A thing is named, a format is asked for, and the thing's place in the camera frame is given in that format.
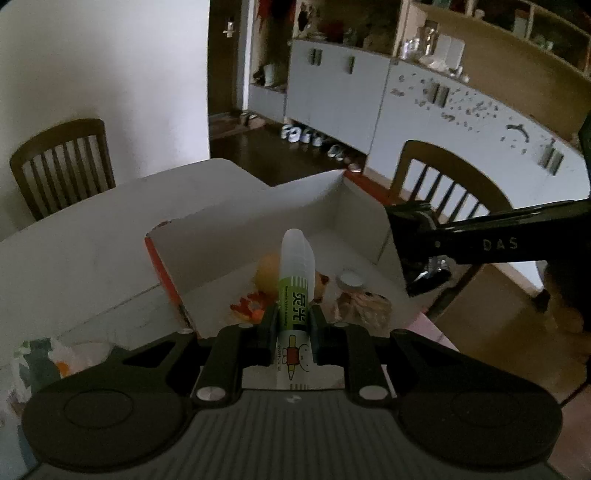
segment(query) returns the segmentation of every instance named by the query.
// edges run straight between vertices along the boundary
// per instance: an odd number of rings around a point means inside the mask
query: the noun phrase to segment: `table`
[[[0,242],[0,366],[22,341],[59,335],[158,285],[144,247],[153,227],[266,188],[228,160],[202,161],[91,197]]]

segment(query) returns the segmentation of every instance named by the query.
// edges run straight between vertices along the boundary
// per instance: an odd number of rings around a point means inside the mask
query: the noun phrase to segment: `silver bolt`
[[[226,391],[221,387],[203,387],[197,390],[197,398],[203,401],[218,401],[226,396]]]
[[[383,400],[388,396],[388,390],[379,385],[367,385],[359,389],[359,396],[365,400]]]

